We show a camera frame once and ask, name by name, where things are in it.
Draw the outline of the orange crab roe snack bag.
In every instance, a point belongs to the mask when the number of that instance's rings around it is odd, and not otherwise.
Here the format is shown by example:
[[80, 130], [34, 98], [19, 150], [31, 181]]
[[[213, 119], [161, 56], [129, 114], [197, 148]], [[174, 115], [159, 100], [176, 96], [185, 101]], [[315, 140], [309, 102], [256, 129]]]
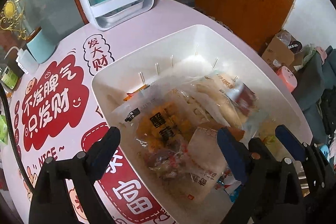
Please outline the orange crab roe snack bag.
[[162, 149], [178, 150], [188, 143], [198, 125], [213, 120], [210, 113], [190, 94], [173, 89], [165, 95], [132, 98], [110, 115], [121, 131], [154, 154]]

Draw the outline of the green label glass bottle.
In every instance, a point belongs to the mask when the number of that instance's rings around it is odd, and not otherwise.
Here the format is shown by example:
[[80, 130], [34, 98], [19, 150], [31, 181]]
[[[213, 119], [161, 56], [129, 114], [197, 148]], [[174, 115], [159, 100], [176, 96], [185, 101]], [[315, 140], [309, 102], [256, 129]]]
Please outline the green label glass bottle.
[[1, 82], [10, 90], [13, 90], [18, 83], [18, 76], [9, 68], [5, 67], [1, 72]]

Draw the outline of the green tissue pack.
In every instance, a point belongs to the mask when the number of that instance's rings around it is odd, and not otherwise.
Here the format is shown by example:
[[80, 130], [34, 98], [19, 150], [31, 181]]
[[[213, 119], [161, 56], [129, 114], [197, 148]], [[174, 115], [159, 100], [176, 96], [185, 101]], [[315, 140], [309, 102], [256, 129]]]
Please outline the green tissue pack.
[[5, 145], [8, 143], [8, 128], [4, 115], [0, 115], [0, 141]]

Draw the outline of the blue snack packet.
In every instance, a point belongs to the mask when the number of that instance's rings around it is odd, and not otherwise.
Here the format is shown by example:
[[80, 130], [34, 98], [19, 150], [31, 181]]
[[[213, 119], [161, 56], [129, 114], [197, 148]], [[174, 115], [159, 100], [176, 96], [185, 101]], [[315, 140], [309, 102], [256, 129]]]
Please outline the blue snack packet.
[[240, 192], [242, 191], [242, 183], [236, 180], [230, 169], [226, 169], [223, 174], [217, 180], [218, 187], [223, 188], [230, 198], [230, 201], [234, 203]]

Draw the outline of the white squeeze bottle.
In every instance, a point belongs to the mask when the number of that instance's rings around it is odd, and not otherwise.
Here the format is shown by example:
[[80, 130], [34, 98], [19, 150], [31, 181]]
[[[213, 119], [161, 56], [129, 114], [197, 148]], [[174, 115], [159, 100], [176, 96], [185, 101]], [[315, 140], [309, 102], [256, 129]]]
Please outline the white squeeze bottle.
[[16, 46], [11, 47], [5, 55], [5, 58], [11, 53], [11, 51], [17, 51], [17, 62], [18, 67], [27, 75], [34, 75], [38, 70], [39, 63], [34, 59], [28, 50], [23, 50]]

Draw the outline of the pink plastic stool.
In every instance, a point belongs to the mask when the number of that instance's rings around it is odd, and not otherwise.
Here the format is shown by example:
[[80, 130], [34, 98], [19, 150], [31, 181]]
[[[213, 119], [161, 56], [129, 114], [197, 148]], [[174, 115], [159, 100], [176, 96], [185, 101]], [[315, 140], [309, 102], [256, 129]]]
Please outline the pink plastic stool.
[[288, 91], [291, 93], [297, 87], [297, 79], [295, 75], [286, 67], [280, 67], [276, 74], [280, 78], [280, 80], [284, 83]]

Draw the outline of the white pastry packet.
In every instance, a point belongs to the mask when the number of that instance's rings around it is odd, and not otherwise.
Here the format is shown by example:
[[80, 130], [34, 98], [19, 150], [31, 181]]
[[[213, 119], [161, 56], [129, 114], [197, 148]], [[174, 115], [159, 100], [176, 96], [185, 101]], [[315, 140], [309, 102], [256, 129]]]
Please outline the white pastry packet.
[[217, 143], [218, 129], [201, 124], [187, 145], [184, 173], [171, 183], [171, 191], [187, 202], [202, 202], [227, 167]]

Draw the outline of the dark red snack packet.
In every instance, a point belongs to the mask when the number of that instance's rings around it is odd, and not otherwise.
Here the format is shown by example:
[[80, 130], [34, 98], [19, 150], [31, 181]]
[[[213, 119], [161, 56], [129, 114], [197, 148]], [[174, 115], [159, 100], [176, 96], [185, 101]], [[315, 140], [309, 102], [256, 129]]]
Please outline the dark red snack packet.
[[249, 116], [256, 107], [256, 94], [243, 82], [237, 82], [228, 92], [228, 97], [236, 104], [244, 116]]

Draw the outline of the clear pack brown snack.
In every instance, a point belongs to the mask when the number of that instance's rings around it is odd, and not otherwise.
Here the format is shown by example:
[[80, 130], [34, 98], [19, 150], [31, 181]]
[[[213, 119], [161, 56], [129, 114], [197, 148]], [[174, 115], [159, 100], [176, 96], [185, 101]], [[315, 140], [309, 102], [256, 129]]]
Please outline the clear pack brown snack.
[[202, 172], [200, 166], [191, 158], [186, 139], [176, 134], [167, 140], [154, 136], [136, 138], [141, 146], [138, 153], [146, 167], [162, 180], [190, 177]]

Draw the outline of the light blue canister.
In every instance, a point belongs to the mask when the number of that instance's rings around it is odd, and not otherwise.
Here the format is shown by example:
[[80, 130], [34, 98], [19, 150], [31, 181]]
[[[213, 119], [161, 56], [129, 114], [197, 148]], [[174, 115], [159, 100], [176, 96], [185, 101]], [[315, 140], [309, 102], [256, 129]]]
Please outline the light blue canister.
[[26, 46], [38, 64], [46, 62], [56, 50], [56, 45], [37, 27], [26, 38]]

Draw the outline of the teal sofa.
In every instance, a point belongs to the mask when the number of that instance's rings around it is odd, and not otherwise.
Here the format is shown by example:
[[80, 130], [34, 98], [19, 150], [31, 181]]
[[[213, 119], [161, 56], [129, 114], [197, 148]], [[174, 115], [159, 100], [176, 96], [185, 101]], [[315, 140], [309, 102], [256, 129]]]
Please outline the teal sofa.
[[327, 144], [330, 140], [322, 121], [319, 102], [325, 90], [335, 87], [335, 48], [329, 46], [327, 58], [322, 61], [316, 52], [297, 73], [298, 84], [292, 95], [303, 112], [316, 143]]

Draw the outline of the cardboard box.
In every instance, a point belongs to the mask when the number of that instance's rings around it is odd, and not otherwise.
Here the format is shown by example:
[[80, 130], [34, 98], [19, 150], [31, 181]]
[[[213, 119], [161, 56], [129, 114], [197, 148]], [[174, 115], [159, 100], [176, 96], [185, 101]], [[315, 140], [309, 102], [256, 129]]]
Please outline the cardboard box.
[[277, 33], [262, 54], [262, 59], [276, 72], [285, 66], [290, 71], [298, 71], [305, 53], [303, 45], [287, 30]]

